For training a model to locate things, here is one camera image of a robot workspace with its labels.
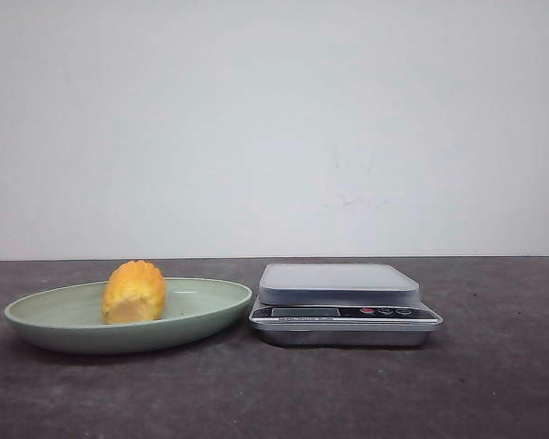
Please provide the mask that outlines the yellow corn cob piece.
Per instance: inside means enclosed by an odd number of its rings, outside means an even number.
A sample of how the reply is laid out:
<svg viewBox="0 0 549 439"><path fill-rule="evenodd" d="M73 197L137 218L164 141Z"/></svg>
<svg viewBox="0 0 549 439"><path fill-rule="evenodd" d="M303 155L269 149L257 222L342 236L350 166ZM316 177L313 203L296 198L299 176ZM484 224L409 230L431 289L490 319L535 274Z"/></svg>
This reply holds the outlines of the yellow corn cob piece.
<svg viewBox="0 0 549 439"><path fill-rule="evenodd" d="M161 271L143 260L125 262L111 274L102 297L105 324L154 321L166 301L166 281Z"/></svg>

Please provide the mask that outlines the green shallow plate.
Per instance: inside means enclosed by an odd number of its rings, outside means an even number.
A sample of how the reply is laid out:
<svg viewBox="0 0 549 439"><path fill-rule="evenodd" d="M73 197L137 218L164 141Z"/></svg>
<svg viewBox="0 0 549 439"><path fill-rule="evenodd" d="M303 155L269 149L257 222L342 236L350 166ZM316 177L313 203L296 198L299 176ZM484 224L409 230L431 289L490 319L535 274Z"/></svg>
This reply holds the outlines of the green shallow plate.
<svg viewBox="0 0 549 439"><path fill-rule="evenodd" d="M210 337L232 325L252 302L252 290L232 281L166 279L162 316L112 325L102 319L104 282L63 286L22 297L5 319L25 341L56 352L112 355L171 348Z"/></svg>

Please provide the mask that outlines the silver digital kitchen scale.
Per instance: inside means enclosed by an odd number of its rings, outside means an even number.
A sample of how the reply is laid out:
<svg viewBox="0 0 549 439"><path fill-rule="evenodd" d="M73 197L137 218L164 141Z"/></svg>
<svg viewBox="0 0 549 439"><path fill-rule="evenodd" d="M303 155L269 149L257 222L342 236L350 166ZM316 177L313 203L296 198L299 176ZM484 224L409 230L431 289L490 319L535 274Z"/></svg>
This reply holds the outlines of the silver digital kitchen scale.
<svg viewBox="0 0 549 439"><path fill-rule="evenodd" d="M269 264L249 320L276 346L415 347L443 323L418 282L380 263Z"/></svg>

